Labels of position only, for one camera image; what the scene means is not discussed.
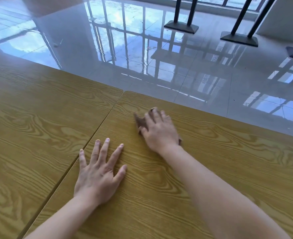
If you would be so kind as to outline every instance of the hand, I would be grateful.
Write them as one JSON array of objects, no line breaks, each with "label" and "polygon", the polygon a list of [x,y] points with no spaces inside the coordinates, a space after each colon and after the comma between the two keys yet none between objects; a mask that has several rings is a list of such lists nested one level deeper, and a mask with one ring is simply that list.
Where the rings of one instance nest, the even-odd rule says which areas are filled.
[{"label": "hand", "polygon": [[124,145],[120,144],[120,146],[113,152],[108,162],[106,162],[109,142],[110,139],[107,138],[99,151],[100,140],[96,140],[89,165],[87,165],[83,149],[80,150],[80,171],[74,187],[73,197],[81,196],[82,199],[88,203],[98,206],[106,203],[115,193],[117,187],[125,176],[127,166],[123,165],[116,176],[113,177],[114,165],[116,164]]},{"label": "hand", "polygon": [[144,127],[139,127],[139,130],[149,148],[161,154],[165,149],[179,145],[179,136],[170,116],[166,116],[164,111],[161,111],[161,115],[159,115],[157,108],[154,108],[152,112],[155,121],[148,113],[145,114],[149,130]]}]

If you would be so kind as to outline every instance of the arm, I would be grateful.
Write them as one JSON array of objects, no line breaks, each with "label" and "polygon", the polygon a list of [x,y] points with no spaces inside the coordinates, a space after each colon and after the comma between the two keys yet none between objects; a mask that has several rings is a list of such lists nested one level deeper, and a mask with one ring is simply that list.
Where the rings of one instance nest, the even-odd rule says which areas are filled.
[{"label": "arm", "polygon": [[126,165],[123,165],[113,177],[113,167],[120,156],[123,144],[106,162],[109,141],[107,138],[101,150],[100,141],[96,141],[89,165],[87,165],[84,151],[80,150],[80,172],[74,188],[74,197],[26,239],[71,238],[94,209],[113,196],[125,176]]},{"label": "arm", "polygon": [[153,116],[145,114],[149,130],[140,128],[147,145],[175,170],[216,239],[290,238],[263,210],[178,145],[176,129],[164,111],[160,116],[154,109]]}]

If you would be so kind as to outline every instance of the right hand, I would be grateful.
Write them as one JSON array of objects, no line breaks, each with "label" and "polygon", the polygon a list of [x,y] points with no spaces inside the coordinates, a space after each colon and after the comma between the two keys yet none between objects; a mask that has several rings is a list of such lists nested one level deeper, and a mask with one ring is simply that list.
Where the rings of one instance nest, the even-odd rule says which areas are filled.
[{"label": "right hand", "polygon": [[148,113],[145,113],[145,119],[149,130],[144,127],[139,127],[139,130],[149,148],[161,154],[161,152],[166,149],[179,145],[179,135],[177,134],[170,116],[166,116],[164,111],[161,111],[160,116],[157,112],[157,108],[154,108],[152,112],[155,122]]}]

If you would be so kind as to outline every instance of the wooden table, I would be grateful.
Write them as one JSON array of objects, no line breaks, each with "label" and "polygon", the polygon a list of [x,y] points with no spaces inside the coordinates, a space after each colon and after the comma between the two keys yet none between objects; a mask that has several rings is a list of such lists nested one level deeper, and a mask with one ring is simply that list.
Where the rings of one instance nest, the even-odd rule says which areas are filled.
[{"label": "wooden table", "polygon": [[121,94],[0,54],[0,238],[25,234]]},{"label": "wooden table", "polygon": [[[172,169],[137,134],[133,112],[142,115],[154,106],[172,117],[187,152],[293,238],[293,137],[134,92],[124,92],[85,148],[89,158],[96,139],[111,138],[109,155],[124,143],[116,167],[127,164],[128,170],[76,238],[212,238]],[[76,162],[28,233],[73,197],[78,171]]]}]

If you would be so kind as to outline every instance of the brown cloth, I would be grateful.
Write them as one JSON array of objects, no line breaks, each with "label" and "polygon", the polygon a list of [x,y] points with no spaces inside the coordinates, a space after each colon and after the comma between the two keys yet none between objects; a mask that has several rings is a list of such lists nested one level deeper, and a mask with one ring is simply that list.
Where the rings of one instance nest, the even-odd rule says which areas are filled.
[{"label": "brown cloth", "polygon": [[[154,108],[155,108],[155,107],[153,107],[153,108],[151,108],[151,109],[149,110],[149,116],[150,116],[151,119],[155,122],[155,119],[154,119],[154,116],[153,116],[153,109],[154,109]],[[139,127],[145,127],[147,130],[149,130],[148,127],[147,127],[147,122],[146,122],[145,117],[140,118],[140,117],[137,115],[136,112],[133,113],[133,116],[134,116],[134,119],[135,119],[135,122],[136,122],[136,125],[137,125],[137,128],[138,128],[138,129],[139,129]],[[180,136],[179,136],[179,145],[181,145],[181,142],[182,142],[182,139],[181,139]]]}]

